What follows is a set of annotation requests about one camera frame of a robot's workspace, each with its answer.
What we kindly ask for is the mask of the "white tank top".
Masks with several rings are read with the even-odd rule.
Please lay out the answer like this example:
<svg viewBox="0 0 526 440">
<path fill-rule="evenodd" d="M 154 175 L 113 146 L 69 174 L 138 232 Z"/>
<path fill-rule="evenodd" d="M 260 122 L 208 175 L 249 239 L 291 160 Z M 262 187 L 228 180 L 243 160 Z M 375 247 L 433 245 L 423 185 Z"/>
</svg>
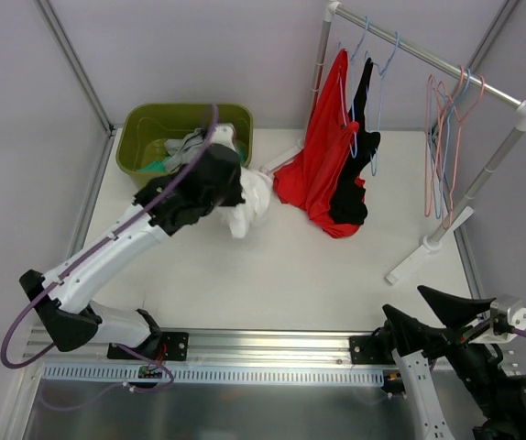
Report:
<svg viewBox="0 0 526 440">
<path fill-rule="evenodd" d="M 251 226 L 264 220 L 272 195 L 272 180 L 260 171 L 242 168 L 240 184 L 244 202 L 216 208 L 234 238 L 244 238 Z"/>
</svg>

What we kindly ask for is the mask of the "grey tank top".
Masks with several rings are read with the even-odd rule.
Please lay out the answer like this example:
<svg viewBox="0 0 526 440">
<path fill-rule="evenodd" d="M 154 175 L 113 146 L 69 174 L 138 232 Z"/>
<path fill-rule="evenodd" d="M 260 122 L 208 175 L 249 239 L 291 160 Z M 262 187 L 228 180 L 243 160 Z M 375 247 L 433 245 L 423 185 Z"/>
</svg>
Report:
<svg viewBox="0 0 526 440">
<path fill-rule="evenodd" d="M 172 173 L 191 163 L 202 150 L 204 143 L 211 138 L 207 130 L 195 129 L 182 139 L 166 140 L 164 147 L 167 156 L 162 162 L 164 171 Z"/>
</svg>

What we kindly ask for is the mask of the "green tank top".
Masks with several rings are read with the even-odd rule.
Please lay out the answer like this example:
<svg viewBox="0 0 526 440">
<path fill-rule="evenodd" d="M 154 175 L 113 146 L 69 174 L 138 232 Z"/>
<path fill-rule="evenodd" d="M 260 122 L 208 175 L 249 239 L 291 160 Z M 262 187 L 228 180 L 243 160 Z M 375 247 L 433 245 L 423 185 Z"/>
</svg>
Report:
<svg viewBox="0 0 526 440">
<path fill-rule="evenodd" d="M 241 141 L 235 143 L 235 150 L 238 152 L 241 162 L 243 165 L 247 163 L 248 148 L 247 145 Z M 166 154 L 160 160 L 152 160 L 148 165 L 143 168 L 137 169 L 140 172 L 164 172 L 165 171 L 165 162 L 169 159 L 169 155 Z"/>
</svg>

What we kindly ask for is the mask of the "pink wire hanger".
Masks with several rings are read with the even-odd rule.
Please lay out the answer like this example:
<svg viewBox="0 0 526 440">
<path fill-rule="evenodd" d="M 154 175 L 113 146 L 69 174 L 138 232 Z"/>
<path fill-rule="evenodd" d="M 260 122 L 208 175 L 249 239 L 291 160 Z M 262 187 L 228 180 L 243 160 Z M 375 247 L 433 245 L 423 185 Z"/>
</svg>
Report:
<svg viewBox="0 0 526 440">
<path fill-rule="evenodd" d="M 483 95 L 485 93 L 485 79 L 482 79 L 482 88 L 479 90 L 479 94 L 477 96 L 477 99 L 470 105 L 470 107 L 461 115 L 456 107 L 454 107 L 454 115 L 456 120 L 456 138 L 455 138 L 455 155 L 454 155 L 454 161 L 453 161 L 453 168 L 452 168 L 452 180 L 450 182 L 450 187 L 448 191 L 448 210 L 446 217 L 442 220 L 442 226 L 444 231 L 447 231 L 451 225 L 453 224 L 455 220 L 455 187 L 456 187 L 456 180 L 459 174 L 459 156 L 460 156 L 460 150 L 461 150 L 461 143 L 462 143 L 462 129 L 464 124 L 466 123 L 466 120 L 469 118 L 469 116 L 473 113 L 475 108 L 479 105 L 481 102 Z"/>
</svg>

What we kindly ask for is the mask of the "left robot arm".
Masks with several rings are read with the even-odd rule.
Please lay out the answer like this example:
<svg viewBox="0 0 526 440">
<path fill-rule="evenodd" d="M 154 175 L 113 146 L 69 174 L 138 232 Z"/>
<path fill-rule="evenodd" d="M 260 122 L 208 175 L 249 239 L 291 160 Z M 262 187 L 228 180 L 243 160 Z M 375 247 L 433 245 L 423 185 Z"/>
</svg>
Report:
<svg viewBox="0 0 526 440">
<path fill-rule="evenodd" d="M 190 164 L 151 179 L 123 215 L 89 247 L 54 269 L 33 269 L 19 282 L 60 352 L 90 342 L 123 345 L 139 358 L 156 358 L 162 332 L 142 309 L 103 306 L 94 296 L 137 256 L 196 224 L 218 206 L 244 201 L 241 158 L 233 148 L 213 143 Z"/>
</svg>

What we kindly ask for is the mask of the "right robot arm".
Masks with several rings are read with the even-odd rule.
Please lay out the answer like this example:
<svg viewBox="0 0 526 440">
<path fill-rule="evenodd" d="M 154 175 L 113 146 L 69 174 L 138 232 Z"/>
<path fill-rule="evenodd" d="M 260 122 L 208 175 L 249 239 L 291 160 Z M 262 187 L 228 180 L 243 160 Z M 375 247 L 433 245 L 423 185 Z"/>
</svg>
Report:
<svg viewBox="0 0 526 440">
<path fill-rule="evenodd" d="M 526 308 L 501 306 L 496 298 L 467 299 L 424 285 L 418 291 L 441 322 L 434 328 L 385 304 L 385 333 L 379 354 L 400 372 L 417 439 L 450 439 L 432 379 L 431 364 L 445 358 L 486 421 L 472 429 L 476 439 L 526 439 L 526 374 L 502 367 L 500 344 L 526 337 Z"/>
</svg>

